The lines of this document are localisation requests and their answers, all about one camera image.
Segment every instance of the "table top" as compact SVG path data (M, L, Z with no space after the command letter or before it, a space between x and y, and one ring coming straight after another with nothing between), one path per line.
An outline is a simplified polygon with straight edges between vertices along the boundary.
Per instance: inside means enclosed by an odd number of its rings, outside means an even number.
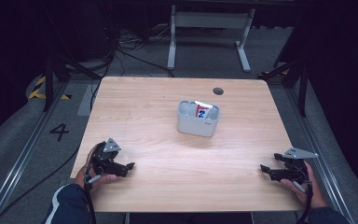
M213 93L223 89L222 95ZM218 105L212 137L179 133L182 100ZM263 80L105 77L71 177L89 151L112 137L127 177L93 192L99 212L293 211L296 197L260 170L283 168L274 153L291 147Z

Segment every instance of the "black sleeve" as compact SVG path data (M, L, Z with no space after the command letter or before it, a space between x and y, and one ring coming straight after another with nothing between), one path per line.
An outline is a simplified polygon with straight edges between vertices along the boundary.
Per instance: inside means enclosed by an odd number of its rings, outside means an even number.
M54 193L43 223L89 224L90 212L87 204L86 194L78 184L66 185Z
M351 224L338 211L330 207L312 209L308 217L309 224Z

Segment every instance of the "gray floor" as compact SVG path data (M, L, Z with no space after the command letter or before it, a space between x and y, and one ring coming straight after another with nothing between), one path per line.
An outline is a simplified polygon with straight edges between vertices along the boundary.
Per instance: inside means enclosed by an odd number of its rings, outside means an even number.
M184 30L178 34L176 64L172 71L176 78L255 79L260 72L273 69L272 65L291 29L260 28L250 31L245 45L252 68L249 74L242 72L234 48L234 42L241 36L241 32L233 30L213 32L214 35L211 35L210 31ZM161 39L141 49L127 52L165 67L168 49L169 40ZM112 62L108 76L166 77L167 72L117 52L117 58ZM38 78L30 83L25 93L27 96L37 80ZM308 89L307 117L304 119L292 106L297 87L285 90L279 84L280 80L281 77L275 77L268 84L293 146L310 151L315 148L320 150L321 158L311 163L317 172L320 184L324 187L325 198L331 206L343 211L343 214L352 219L352 223L358 224L358 180L346 163L312 88ZM5 194L3 205L13 202L28 188L60 166L76 150L89 119L91 90L95 90L97 84L97 81L92 81L81 74L74 75L66 85L55 83L56 90L61 86L63 93L71 94L72 99L57 101L49 111L49 116L46 115L47 113L42 113L44 100L30 99L26 106L0 127L0 189L10 176L9 172L23 150L31 152L25 169L18 173L18 178L14 179L14 182L18 180L18 183L13 184L15 188ZM40 124L41 119L46 121L43 127ZM64 134L61 141L58 141L59 135L50 131L63 123L69 133ZM35 144L34 147L28 148L30 136L36 136ZM277 152L286 149L277 148ZM68 179L74 161L74 159L70 160L57 174L24 196L0 217L0 223L40 223L46 215L54 191ZM333 178L326 178L325 173L331 173ZM123 214L98 214L98 223L121 223L122 218ZM294 212L254 212L253 218L254 224L296 223Z

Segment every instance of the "dark background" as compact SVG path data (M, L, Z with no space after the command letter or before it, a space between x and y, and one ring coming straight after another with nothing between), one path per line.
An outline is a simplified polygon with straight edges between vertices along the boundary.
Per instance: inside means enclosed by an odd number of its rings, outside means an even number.
M31 2L0 0L0 125L27 103L25 90L44 69L47 53L41 34L50 30L48 38L57 50L79 62L106 53L103 31L106 17L95 2L44 1L49 15ZM301 17L281 61L310 59L310 82L342 152L358 176L358 1L315 1L315 4L320 7ZM111 12L116 9L122 15L116 12L113 16L113 30L127 27L142 36L147 36L153 25L166 22L169 13L160 11L170 11L170 7L159 6L108 8ZM39 13L38 20L29 20L34 15L28 14L30 11ZM279 13L282 9L258 10L254 25L296 24L298 12L282 13L287 17L276 20Z

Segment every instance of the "cable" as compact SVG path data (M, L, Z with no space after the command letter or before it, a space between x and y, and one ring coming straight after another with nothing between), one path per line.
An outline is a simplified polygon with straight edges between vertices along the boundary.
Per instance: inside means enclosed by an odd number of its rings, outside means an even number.
M43 184L43 182L45 182L47 179L49 179L50 177L52 177L53 175L55 175L58 171L61 170L61 168L66 165L74 156L75 154L78 152L80 146L76 148L76 150L72 153L72 155L61 165L59 166L55 171L53 171L52 173L50 173L49 175L47 175L45 178L43 178L42 180L40 180L39 182L37 182L35 185L33 185L30 189L26 190L24 193L22 193L22 195L20 195L16 200L14 200L11 204L9 204L4 210L2 210L2 212L0 213L0 217L6 213L11 207L13 207L14 204L16 204L19 200L21 200L23 197L25 197L28 193L30 193L32 190L36 189L39 185Z
M106 66L106 69L105 69L105 71L104 71L103 76L101 77L101 79L104 78L104 77L106 77L106 74L107 74L107 71L109 70L109 67L110 67L110 63ZM96 92L98 91L98 89L100 89L100 86L101 86L101 80L100 80L100 82L98 83L97 88L95 89L95 91L94 91L94 92L92 93L92 95L91 95L91 100L89 101L89 111L92 110L92 105L93 105L93 102L94 102L95 94L96 94Z
M307 187L308 187L308 191L306 192L307 194L307 203L305 206L305 210L303 215L301 216L301 218L297 221L296 224L301 224L304 223L305 218L307 217L308 213L310 212L310 203L312 200L312 196L313 196L313 186L312 186L312 182L310 181L310 178L308 177L308 175L306 175L300 168L298 168L297 166L294 166L291 163L286 163L286 165L289 165L295 169L297 169L306 179L306 183L307 183Z
M297 211L295 211L295 217L296 217L296 221L298 221L298 213L297 213Z
M92 150L92 154L95 154L95 150L97 150L98 147L95 147L94 150ZM91 223L96 224L97 223L97 217L95 216L94 211L94 204L92 203L90 190L92 189L92 183L90 183L90 170L92 168L92 158L89 160L89 164L87 165L86 173L84 174L84 191L86 193L87 202L89 203L89 212L91 213Z
M119 47L121 48L121 50L130 51L130 50L142 49L146 45L157 43L162 39L169 40L169 39L161 37L161 36L166 31L168 31L170 28L171 28L170 25L167 26L165 29L160 31L157 35L148 37L147 41L144 41L142 38L138 38L135 34L130 33L130 32L122 33L117 42L120 45ZM129 44L129 43L134 43L133 47L123 47L122 46L122 44Z
M115 56L120 61L121 69L123 70L120 74L120 76L122 77L124 75L124 73L126 72L126 69L124 68L123 61L121 61L121 59L116 55L116 53L115 53Z
M46 5L43 3L43 0L39 0L43 10L45 11L46 15L48 16L48 20L49 22L51 23L51 25L53 26L53 29L55 31L55 33L57 34L58 38L60 39L60 42L62 43L63 45L63 48L64 50L66 51L66 53L68 54L68 56L70 57L70 59L73 61L73 62L76 62L76 59L75 57L71 54L70 50L67 48L65 42L63 41L63 38L62 38L62 35L61 33L59 32L57 26L55 25L53 19L51 18L49 12L48 12L48 9L46 7ZM111 14L107 13L106 10L103 10L103 6L102 6L102 3L100 3L99 1L98 2L98 6L100 7L100 10L105 18L105 21L107 21L108 23L108 28L104 27L104 30L105 30L105 34L106 34L106 40L108 41L108 43L111 45L111 48L108 52L108 55L111 54L112 52L112 49L113 49L113 44L111 43L111 39L112 38L112 31L113 31L113 24L111 22L111 20L109 20L109 16L111 16ZM110 60L110 58L108 58L108 56L105 57L105 60L103 61L103 63L101 64L98 64L98 65L95 65L95 66L92 66L92 67L87 67L85 69L88 69L90 71L95 71L95 70L98 70L98 69L101 69L101 68L104 68L106 67L108 64L110 64L112 62L113 59ZM68 68L68 67L65 67L70 73L81 73L83 69L79 69L78 67L76 68Z
M141 61L141 62L143 62L143 63L148 63L148 64L150 64L150 65L159 67L159 68L165 70L166 72L168 72L168 74L169 74L170 77L175 77L170 70L168 70L167 68L165 68L165 67L163 67L163 66L160 66L160 65L158 65L158 64L154 64L154 63L147 62L147 61L145 61L145 60L143 60L143 59L140 59L140 58L137 58L137 57L135 57L135 56L133 56L133 55L130 55L129 53L124 52L124 51L122 51L122 50L120 50L120 49L118 49L118 51L120 51L121 53L123 53L123 54L125 54L125 55L128 55L128 56L132 57L133 59L139 60L139 61Z

